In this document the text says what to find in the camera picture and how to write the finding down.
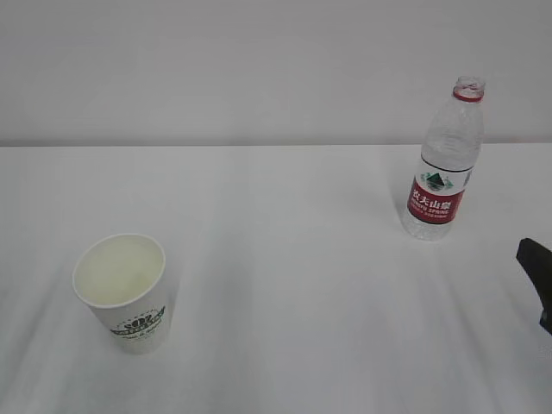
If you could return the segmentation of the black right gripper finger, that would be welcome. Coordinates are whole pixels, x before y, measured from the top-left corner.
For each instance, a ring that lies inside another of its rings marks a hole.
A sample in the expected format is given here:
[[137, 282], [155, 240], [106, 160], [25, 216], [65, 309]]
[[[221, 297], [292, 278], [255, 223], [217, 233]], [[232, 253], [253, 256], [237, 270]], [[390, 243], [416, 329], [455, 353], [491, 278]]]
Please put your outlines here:
[[551, 251], [530, 238], [524, 238], [518, 244], [516, 259], [540, 298], [543, 310], [539, 323], [551, 334]]

